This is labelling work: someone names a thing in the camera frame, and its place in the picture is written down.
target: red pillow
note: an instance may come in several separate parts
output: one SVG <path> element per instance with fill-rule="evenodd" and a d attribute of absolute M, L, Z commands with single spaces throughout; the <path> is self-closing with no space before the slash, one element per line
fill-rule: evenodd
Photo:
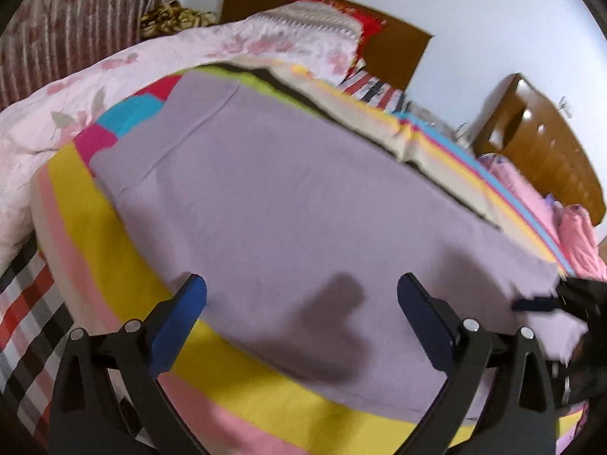
<path fill-rule="evenodd" d="M 369 39 L 372 36 L 377 35 L 381 32 L 381 29 L 385 26 L 385 20 L 378 19 L 372 15 L 366 14 L 365 12 L 361 12 L 359 9 L 344 5 L 343 3 L 336 2 L 335 0 L 303 0 L 309 2 L 321 2 L 326 3 L 327 5 L 331 5 L 336 10 L 339 10 L 343 14 L 348 14 L 353 19 L 358 20 L 362 25 L 362 36 L 360 36 L 358 42 L 358 48 L 356 49 L 356 58 L 352 62 L 352 66 L 348 70 L 347 77 L 352 75 L 354 68 L 356 67 L 356 63 L 362 57 L 362 51 L 364 50 L 366 43 L 369 42 Z"/>

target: purple sheet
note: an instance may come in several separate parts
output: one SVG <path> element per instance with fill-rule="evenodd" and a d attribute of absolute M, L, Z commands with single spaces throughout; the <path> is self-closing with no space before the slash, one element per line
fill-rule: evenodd
<path fill-rule="evenodd" d="M 209 286 L 202 319 L 323 396 L 417 422 L 444 381 L 396 301 L 412 271 L 460 316 L 512 333 L 518 293 L 548 295 L 529 255 L 364 139 L 201 72 L 152 119 L 92 159 L 135 245 L 173 288 Z M 549 354 L 579 324 L 526 317 Z M 487 384 L 468 414 L 480 413 Z"/>

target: metal screw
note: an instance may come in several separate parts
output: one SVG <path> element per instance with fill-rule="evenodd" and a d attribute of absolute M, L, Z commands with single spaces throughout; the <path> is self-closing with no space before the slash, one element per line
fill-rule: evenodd
<path fill-rule="evenodd" d="M 139 320 L 131 320 L 129 322 L 126 322 L 126 325 L 124 325 L 124 329 L 130 334 L 138 331 L 141 327 L 142 322 L 140 322 Z"/>
<path fill-rule="evenodd" d="M 571 384 L 569 382 L 569 377 L 565 378 L 565 390 L 563 391 L 563 399 L 562 404 L 567 405 L 569 403 L 569 395 L 571 394 Z"/>
<path fill-rule="evenodd" d="M 477 332 L 480 330 L 481 325 L 474 318 L 466 318 L 464 320 L 464 328 L 469 332 Z"/>
<path fill-rule="evenodd" d="M 535 332 L 529 328 L 529 327 L 522 327 L 521 328 L 521 335 L 528 340 L 533 339 L 533 337 L 535 337 Z"/>
<path fill-rule="evenodd" d="M 81 328 L 76 328 L 74 330 L 72 330 L 72 333 L 70 334 L 70 339 L 72 340 L 80 340 L 84 337 L 84 330 L 82 330 Z"/>

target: yellow stripe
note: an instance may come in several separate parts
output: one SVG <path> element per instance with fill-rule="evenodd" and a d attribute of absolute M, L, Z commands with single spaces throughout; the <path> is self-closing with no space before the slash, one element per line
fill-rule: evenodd
<path fill-rule="evenodd" d="M 329 83 L 323 82 L 322 80 L 317 80 L 316 78 L 312 77 L 308 73 L 308 69 L 305 68 L 304 66 L 291 65 L 290 68 L 291 68 L 291 72 L 293 72 L 295 75 L 300 75 L 301 77 L 305 77 L 306 80 L 308 80 L 311 84 L 314 85 L 314 87 L 323 89 L 330 95 L 335 96 L 336 98 L 338 98 L 342 102 L 347 103 L 349 106 L 351 106 L 353 108 L 360 109 L 362 111 L 365 111 L 365 113 L 367 113 L 369 115 L 375 116 L 376 118 L 378 118 L 381 121 L 383 121 L 384 123 L 386 123 L 386 126 L 389 127 L 390 129 L 396 130 L 396 131 L 400 130 L 400 128 L 401 128 L 400 122 L 394 115 L 386 113 L 386 112 L 380 110 L 379 108 L 376 108 L 375 106 L 369 105 L 366 102 L 362 102 L 361 100 L 355 99 L 354 97 L 350 96 L 349 94 L 345 94 L 341 90 L 330 85 Z"/>
<path fill-rule="evenodd" d="M 169 293 L 133 248 L 73 145 L 49 162 L 49 173 L 66 231 L 105 302 L 123 322 L 144 318 Z M 414 427 L 329 402 L 233 348 L 200 321 L 173 371 L 236 416 L 311 453 L 390 454 Z M 471 432 L 460 429 L 454 443 Z"/>

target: wooden headboard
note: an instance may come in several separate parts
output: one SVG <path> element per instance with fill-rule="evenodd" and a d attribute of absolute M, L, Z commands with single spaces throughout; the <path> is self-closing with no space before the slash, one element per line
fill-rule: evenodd
<path fill-rule="evenodd" d="M 426 32 L 393 16 L 348 0 L 336 2 L 360 9 L 386 21 L 363 53 L 366 69 L 381 80 L 405 90 L 430 41 Z M 235 22 L 251 15 L 292 3 L 292 0 L 223 0 L 221 22 Z"/>
<path fill-rule="evenodd" d="M 520 73 L 473 148 L 476 155 L 506 156 L 543 196 L 583 205 L 595 226 L 603 219 L 603 190 L 588 156 L 550 100 Z"/>

